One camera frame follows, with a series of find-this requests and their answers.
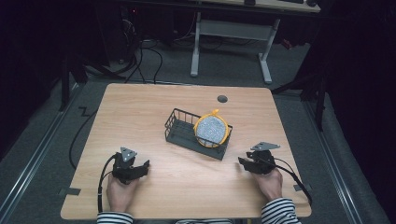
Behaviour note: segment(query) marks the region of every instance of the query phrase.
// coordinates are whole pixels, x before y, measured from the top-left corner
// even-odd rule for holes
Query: metal mesh basket
[[[165,123],[166,141],[194,150],[206,156],[222,160],[231,137],[233,126],[228,125],[228,137],[222,144],[219,144],[195,136],[193,126],[199,118],[200,116],[175,108]]]

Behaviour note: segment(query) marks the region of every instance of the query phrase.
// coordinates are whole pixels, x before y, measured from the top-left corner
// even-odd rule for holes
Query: striped sleeve
[[[301,224],[292,200],[279,198],[262,208],[262,224]]]
[[[126,213],[103,212],[98,214],[97,223],[100,224],[132,224],[131,215]]]
[[[233,224],[230,219],[184,219],[176,224]]]

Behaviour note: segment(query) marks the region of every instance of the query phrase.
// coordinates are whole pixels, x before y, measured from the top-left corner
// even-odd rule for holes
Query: table top
[[[228,98],[218,101],[219,95]],[[164,124],[174,108],[218,115],[233,126],[222,161],[166,142]],[[110,84],[106,88],[61,211],[65,219],[95,219],[97,187],[102,169],[120,147],[137,151],[135,166],[150,160],[140,179],[130,214],[135,218],[259,217],[267,203],[238,157],[260,142],[280,145],[274,157],[286,161],[299,176],[271,92],[265,88]],[[111,171],[112,163],[107,167]],[[296,204],[298,217],[311,208],[295,191],[291,176],[284,177],[283,195]],[[107,178],[103,183],[104,211]]]
[[[208,3],[219,3],[219,4],[233,4],[233,5],[244,5],[244,0],[201,0],[202,2]],[[320,12],[320,7],[318,5],[310,7],[306,0],[302,4],[291,3],[279,0],[256,0],[256,5],[254,7],[267,7],[272,9],[290,10],[298,12]]]

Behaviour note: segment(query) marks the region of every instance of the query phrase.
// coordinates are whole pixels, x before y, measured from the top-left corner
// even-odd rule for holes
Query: person's hand
[[[262,194],[264,194],[269,202],[277,198],[282,198],[283,177],[276,168],[267,175],[253,174],[253,176],[259,184]]]
[[[108,175],[106,194],[111,212],[125,213],[128,210],[138,182],[139,179],[135,179],[129,185],[124,185],[113,174]]]

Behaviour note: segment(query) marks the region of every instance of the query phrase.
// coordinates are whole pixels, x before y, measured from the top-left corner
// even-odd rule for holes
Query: white desk
[[[233,4],[241,7],[246,7],[243,0],[202,0],[202,2],[219,3],[219,4]],[[290,10],[299,12],[314,12],[319,13],[318,6],[310,7],[304,2],[303,4],[296,4],[290,2],[283,2],[277,0],[256,0],[255,7],[266,7],[276,10]],[[270,52],[271,46],[276,36],[276,31],[280,19],[274,21],[272,25],[253,25],[246,23],[227,22],[227,21],[210,21],[201,20],[201,13],[197,13],[197,22],[195,28],[195,43],[194,51],[192,53],[191,61],[191,76],[197,77],[199,70],[199,42],[200,35],[217,35],[224,37],[244,38],[266,41],[263,52],[258,55],[259,62],[262,67],[262,75],[266,84],[271,84],[271,74],[268,69],[267,57]]]

